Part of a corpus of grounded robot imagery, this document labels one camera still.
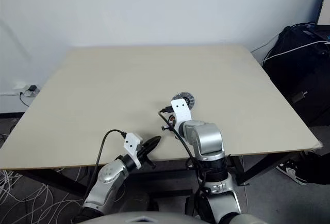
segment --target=table top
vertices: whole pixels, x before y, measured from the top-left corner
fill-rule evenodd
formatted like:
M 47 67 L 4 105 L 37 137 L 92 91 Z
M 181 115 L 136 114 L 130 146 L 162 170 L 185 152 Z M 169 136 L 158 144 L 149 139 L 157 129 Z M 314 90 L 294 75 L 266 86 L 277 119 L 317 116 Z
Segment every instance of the table top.
M 76 48 L 0 149 L 0 168 L 94 165 L 110 129 L 162 139 L 153 160 L 186 158 L 157 112 L 187 91 L 192 117 L 215 123 L 226 154 L 321 147 L 250 52 L 239 45 Z M 124 154 L 111 134 L 101 163 Z

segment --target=table leg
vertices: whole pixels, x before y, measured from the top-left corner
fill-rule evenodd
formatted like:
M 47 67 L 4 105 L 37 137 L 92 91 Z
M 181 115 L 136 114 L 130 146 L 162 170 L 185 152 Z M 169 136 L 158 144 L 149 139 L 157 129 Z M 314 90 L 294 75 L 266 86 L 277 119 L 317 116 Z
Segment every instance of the table leg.
M 15 172 L 57 189 L 83 197 L 87 188 L 52 169 L 15 170 Z
M 276 167 L 278 164 L 288 160 L 293 156 L 294 152 L 283 152 L 283 153 L 270 153 L 265 158 L 260 160 L 257 164 L 251 167 L 249 170 L 240 173 L 242 168 L 240 160 L 234 160 L 235 166 L 238 166 L 238 172 L 236 174 L 236 182 L 238 185 L 242 185 L 247 180 L 253 178 L 256 175 L 262 175 L 269 170 Z

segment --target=black shoe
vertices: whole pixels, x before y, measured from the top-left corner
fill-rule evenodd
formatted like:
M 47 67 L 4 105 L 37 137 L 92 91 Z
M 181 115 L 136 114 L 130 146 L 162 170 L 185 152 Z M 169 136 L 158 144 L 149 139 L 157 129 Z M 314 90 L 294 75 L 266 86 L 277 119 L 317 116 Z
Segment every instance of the black shoe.
M 288 160 L 285 163 L 280 164 L 276 167 L 277 170 L 283 172 L 285 175 L 289 176 L 296 183 L 300 185 L 306 185 L 308 182 L 302 178 L 296 176 L 296 171 L 298 169 L 296 163 L 293 160 Z

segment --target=computer monitor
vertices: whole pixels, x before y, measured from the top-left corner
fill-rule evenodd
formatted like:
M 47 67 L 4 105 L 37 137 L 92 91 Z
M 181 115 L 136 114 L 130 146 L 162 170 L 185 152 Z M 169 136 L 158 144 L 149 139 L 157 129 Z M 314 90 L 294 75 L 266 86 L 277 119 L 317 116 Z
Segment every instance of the computer monitor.
M 315 29 L 330 31 L 330 0 L 322 0 Z

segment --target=white wall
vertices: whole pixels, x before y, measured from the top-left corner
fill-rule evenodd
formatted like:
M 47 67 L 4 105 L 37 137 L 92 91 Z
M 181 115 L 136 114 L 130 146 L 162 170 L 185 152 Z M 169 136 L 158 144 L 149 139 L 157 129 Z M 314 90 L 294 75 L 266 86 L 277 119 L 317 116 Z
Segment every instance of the white wall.
M 253 50 L 313 19 L 317 0 L 0 2 L 0 93 L 12 93 L 18 82 L 43 85 L 70 46 L 227 42 Z M 254 53 L 258 61 L 269 46 Z M 18 96 L 0 97 L 0 113 L 25 108 Z

